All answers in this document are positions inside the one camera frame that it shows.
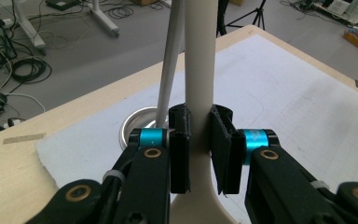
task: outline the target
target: black stand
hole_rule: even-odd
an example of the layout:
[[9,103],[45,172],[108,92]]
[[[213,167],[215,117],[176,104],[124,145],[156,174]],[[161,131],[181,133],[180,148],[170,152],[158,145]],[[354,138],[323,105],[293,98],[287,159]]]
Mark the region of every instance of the black stand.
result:
[[239,26],[239,25],[233,25],[234,22],[242,20],[243,18],[252,15],[253,13],[256,13],[255,15],[255,19],[253,21],[253,25],[255,25],[257,23],[257,26],[260,27],[260,21],[263,24],[263,30],[266,30],[266,25],[264,24],[264,15],[263,15],[263,11],[264,11],[264,5],[266,4],[266,0],[263,0],[261,2],[260,7],[257,7],[255,10],[249,12],[248,14],[230,22],[229,24],[225,25],[225,15],[226,15],[226,9],[227,9],[227,5],[228,5],[228,0],[219,0],[219,8],[218,8],[218,15],[217,15],[217,35],[220,33],[220,35],[226,35],[227,31],[226,31],[226,27],[236,27],[236,28],[241,28],[243,26]]

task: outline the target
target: gray metal rod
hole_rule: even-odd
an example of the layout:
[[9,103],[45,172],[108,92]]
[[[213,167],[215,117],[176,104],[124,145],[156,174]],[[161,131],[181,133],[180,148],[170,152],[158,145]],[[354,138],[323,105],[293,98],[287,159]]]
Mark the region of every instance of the gray metal rod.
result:
[[161,82],[159,85],[156,127],[162,128],[168,113],[173,75],[181,44],[185,24],[183,0],[172,0],[170,21],[168,25],[167,42],[165,44],[164,62],[162,65]]

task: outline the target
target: metal bowl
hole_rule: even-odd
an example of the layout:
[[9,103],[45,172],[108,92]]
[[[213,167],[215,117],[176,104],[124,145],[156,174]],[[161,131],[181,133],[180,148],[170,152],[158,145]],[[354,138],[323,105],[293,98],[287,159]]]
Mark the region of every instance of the metal bowl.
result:
[[[130,114],[120,128],[120,145],[124,150],[127,147],[130,133],[134,128],[155,128],[157,107],[149,106],[141,108]],[[168,126],[168,117],[165,120],[164,128]]]

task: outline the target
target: white pole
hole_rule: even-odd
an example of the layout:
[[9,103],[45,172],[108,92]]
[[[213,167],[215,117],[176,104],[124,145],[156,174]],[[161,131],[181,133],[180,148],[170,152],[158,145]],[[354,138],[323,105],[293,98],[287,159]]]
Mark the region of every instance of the white pole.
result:
[[186,105],[191,113],[191,192],[172,203],[171,223],[236,223],[213,189],[210,120],[218,0],[185,0]]

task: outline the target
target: gray floor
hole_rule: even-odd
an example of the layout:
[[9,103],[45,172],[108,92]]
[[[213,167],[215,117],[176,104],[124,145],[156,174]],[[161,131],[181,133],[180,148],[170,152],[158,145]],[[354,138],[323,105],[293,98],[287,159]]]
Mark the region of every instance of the gray floor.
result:
[[[40,1],[28,0],[24,4],[26,14],[38,14],[39,4]],[[259,4],[260,1],[246,0],[241,7],[229,5],[226,21],[237,19],[254,10]],[[88,13],[87,8],[76,16],[47,17],[41,21],[32,21],[35,27],[38,27],[40,22],[42,24],[41,36],[48,48],[47,55],[41,57],[51,65],[53,72],[46,81],[21,86],[15,92],[32,95],[46,110],[50,110],[161,62],[170,10],[167,7],[162,10],[136,6],[131,8],[134,14],[128,18],[112,19],[120,28],[118,38],[105,32]],[[46,14],[59,11],[42,4],[41,12]],[[267,1],[264,15],[268,32],[348,77],[358,79],[358,48],[342,37],[347,29],[345,25],[312,16],[304,17],[302,13],[277,1]],[[250,24],[253,18],[254,15],[238,24]],[[25,35],[20,29],[15,33],[15,39],[21,43],[29,43],[23,39]],[[17,83],[14,81],[8,83],[3,92],[8,92],[15,86]],[[11,96],[8,103],[17,111],[7,106],[6,114],[0,118],[0,124],[5,123],[7,118],[30,119],[42,112],[38,104],[26,97]]]

